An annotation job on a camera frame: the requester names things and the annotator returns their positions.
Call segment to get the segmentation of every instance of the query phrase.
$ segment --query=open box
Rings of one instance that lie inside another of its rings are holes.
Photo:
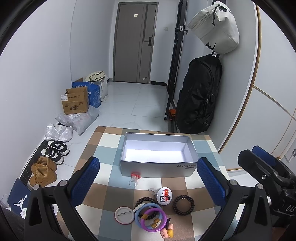
[[[141,177],[189,177],[198,156],[189,136],[126,133],[121,174]]]

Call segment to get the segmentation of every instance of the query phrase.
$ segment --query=checkered tablecloth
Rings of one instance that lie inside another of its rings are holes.
[[[83,204],[76,207],[78,213],[99,241],[162,241],[159,232],[146,232],[140,229],[135,222],[129,225],[119,224],[114,218],[114,212],[121,206],[133,209],[139,198],[153,197],[148,191],[149,188],[168,187],[172,190],[173,199],[179,195],[189,195],[195,201],[194,211],[187,216],[175,214],[172,209],[172,202],[163,207],[167,217],[172,218],[171,223],[174,224],[174,237],[169,240],[198,240],[214,220],[220,208],[214,206],[197,171],[195,170],[191,177],[142,177],[138,180],[138,185],[135,188],[130,187],[128,184],[130,177],[122,176],[119,166],[123,141],[127,132],[188,135],[194,144],[198,157],[206,157],[217,170],[220,170],[228,178],[222,160],[207,135],[98,126],[74,170],[74,172],[79,170],[91,156],[97,157],[100,161],[100,171],[93,185]],[[186,200],[180,200],[179,209],[188,210],[188,207],[189,204]],[[60,213],[58,213],[57,219],[64,234],[71,238]]]

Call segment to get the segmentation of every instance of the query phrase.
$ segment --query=blue bracelet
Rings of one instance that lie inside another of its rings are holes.
[[[143,209],[143,208],[145,208],[145,207],[157,207],[157,208],[160,208],[161,209],[161,207],[158,205],[158,204],[156,204],[156,203],[146,203],[145,205],[143,205],[142,207],[140,207],[137,211],[136,211],[136,213],[135,213],[135,222],[136,222],[136,224],[137,224],[137,226],[139,227],[139,228],[142,228],[142,226],[141,226],[141,224],[140,224],[140,221],[139,221],[139,213],[141,212],[141,210]],[[161,214],[161,213],[159,213],[159,217],[158,217],[160,220],[162,220],[162,218],[163,218],[163,215]],[[153,227],[151,227],[150,225],[149,226],[146,226],[148,229],[153,229]]]

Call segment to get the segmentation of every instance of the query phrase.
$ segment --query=purple bracelet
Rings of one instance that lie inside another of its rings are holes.
[[[141,226],[142,226],[142,228],[144,230],[146,230],[147,232],[151,232],[151,233],[158,232],[158,231],[162,230],[165,227],[165,224],[166,224],[166,221],[167,221],[165,212],[160,208],[156,208],[156,207],[150,208],[146,212],[144,212],[144,214],[149,215],[149,214],[153,213],[154,211],[160,212],[163,215],[163,218],[161,219],[161,223],[158,225],[158,227],[156,227],[154,229],[148,229],[145,226],[145,220],[143,218],[141,218]]]

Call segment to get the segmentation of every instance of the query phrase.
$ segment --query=sneaker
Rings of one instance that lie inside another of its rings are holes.
[[[29,180],[30,185],[33,187],[35,184],[39,184],[41,187],[45,187],[50,183],[53,183],[57,179],[57,174],[51,170],[48,166],[38,164],[36,166],[34,176]]]
[[[35,173],[38,164],[48,166],[54,172],[57,170],[57,165],[49,157],[41,156],[38,161],[31,166],[32,173]]]
[[[66,156],[70,153],[69,148],[67,147],[65,142],[62,141],[49,141],[47,143],[48,147],[53,147],[55,149],[57,149],[61,155]]]
[[[64,162],[64,157],[57,149],[53,148],[52,146],[47,149],[41,150],[41,155],[44,157],[49,157],[57,165],[62,165]]]

